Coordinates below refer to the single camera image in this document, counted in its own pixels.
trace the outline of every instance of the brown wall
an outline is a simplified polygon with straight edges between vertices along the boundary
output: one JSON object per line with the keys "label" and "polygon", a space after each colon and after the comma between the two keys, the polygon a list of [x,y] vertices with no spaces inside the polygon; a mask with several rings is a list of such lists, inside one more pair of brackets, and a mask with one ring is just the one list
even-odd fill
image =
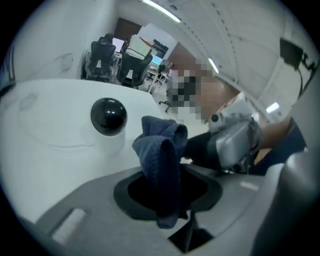
{"label": "brown wall", "polygon": [[119,18],[115,27],[114,37],[121,40],[130,39],[131,36],[138,34],[141,26],[124,18]]}
{"label": "brown wall", "polygon": [[201,69],[201,65],[196,63],[195,57],[180,43],[173,49],[168,58],[174,64],[174,69],[178,70],[179,76],[184,75],[185,70],[194,72],[201,81],[201,89],[197,93],[196,101],[201,107],[202,118],[207,119],[210,115],[234,98],[239,91],[231,85],[222,81],[216,76],[212,76],[206,70]]}

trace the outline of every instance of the black office chair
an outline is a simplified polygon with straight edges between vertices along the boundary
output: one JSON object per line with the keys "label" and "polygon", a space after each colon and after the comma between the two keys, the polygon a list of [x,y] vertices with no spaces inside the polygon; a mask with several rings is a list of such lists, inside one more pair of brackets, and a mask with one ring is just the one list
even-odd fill
{"label": "black office chair", "polygon": [[[158,75],[158,79],[160,79],[160,77],[161,77],[161,73],[163,72],[163,71],[165,71],[165,69],[166,69],[166,66],[165,65],[160,65],[159,66],[159,68],[158,68],[158,73],[159,73],[159,75]],[[154,74],[149,74],[149,76],[147,76],[147,81],[148,80],[150,80],[150,79],[153,79],[153,77],[154,77],[155,75]]]}
{"label": "black office chair", "polygon": [[[145,79],[151,60],[151,54],[147,54],[144,59],[138,59],[124,52],[122,54],[121,67],[116,74],[116,78],[122,86],[140,86]],[[130,70],[132,70],[132,79],[127,78]]]}
{"label": "black office chair", "polygon": [[[116,50],[116,46],[112,44],[102,44],[94,41],[91,43],[91,57],[89,62],[89,70],[91,72],[89,79],[96,81],[103,81],[109,79],[103,79],[102,76],[111,75],[111,61],[112,56]],[[97,67],[98,61],[101,60],[101,67]]]}

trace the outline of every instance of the white ceiling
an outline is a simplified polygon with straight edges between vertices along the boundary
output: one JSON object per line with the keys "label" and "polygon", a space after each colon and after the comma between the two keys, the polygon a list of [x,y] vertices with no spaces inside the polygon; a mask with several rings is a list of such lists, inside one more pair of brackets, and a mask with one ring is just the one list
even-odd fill
{"label": "white ceiling", "polygon": [[141,0],[120,0],[119,16],[142,26],[155,24],[208,68],[208,58],[212,58],[219,69],[218,76],[244,91],[262,111],[275,99],[282,116],[290,111],[300,78],[279,58],[279,39],[285,37],[301,46],[314,61],[318,61],[319,53],[286,7],[275,0],[157,2],[168,10],[175,5],[178,10],[171,12],[182,22],[175,23]]}

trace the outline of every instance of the white wall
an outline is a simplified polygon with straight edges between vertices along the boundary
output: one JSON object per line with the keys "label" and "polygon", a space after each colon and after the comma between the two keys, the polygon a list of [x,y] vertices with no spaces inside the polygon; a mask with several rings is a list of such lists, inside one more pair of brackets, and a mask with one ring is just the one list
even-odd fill
{"label": "white wall", "polygon": [[[17,81],[80,78],[82,54],[100,36],[113,33],[117,0],[47,0],[16,36],[14,71]],[[72,54],[72,66],[61,72],[61,56]]]}
{"label": "white wall", "polygon": [[171,52],[176,47],[178,41],[174,39],[171,35],[169,35],[167,32],[163,31],[162,29],[158,28],[152,23],[149,23],[146,26],[141,27],[138,36],[148,40],[152,41],[154,39],[158,40],[161,44],[164,44],[166,47],[168,47],[168,51],[165,53],[163,59],[166,60]]}
{"label": "white wall", "polygon": [[196,59],[203,58],[203,53],[197,45],[181,29],[183,26],[152,7],[138,1],[124,1],[119,5],[119,16],[141,26],[147,26],[151,22],[182,44]]}
{"label": "white wall", "polygon": [[[301,23],[294,18],[291,42],[301,47],[308,55],[307,64],[319,61],[319,52],[313,43],[308,32]],[[310,72],[301,63],[299,66],[303,77],[303,85],[306,84],[310,77]],[[275,121],[285,118],[291,111],[293,104],[297,101],[301,85],[301,78],[293,67],[283,63],[279,69],[273,84],[263,93],[259,100],[266,108],[277,102],[280,108],[270,115]]]}

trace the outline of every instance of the blue towel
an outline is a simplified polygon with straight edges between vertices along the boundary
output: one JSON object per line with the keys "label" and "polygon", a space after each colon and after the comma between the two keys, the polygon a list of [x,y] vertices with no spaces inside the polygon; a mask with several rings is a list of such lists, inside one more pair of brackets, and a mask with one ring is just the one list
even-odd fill
{"label": "blue towel", "polygon": [[157,225],[171,229],[179,217],[187,219],[180,184],[180,160],[188,139],[187,127],[174,120],[144,116],[143,133],[132,147],[142,172],[156,195]]}

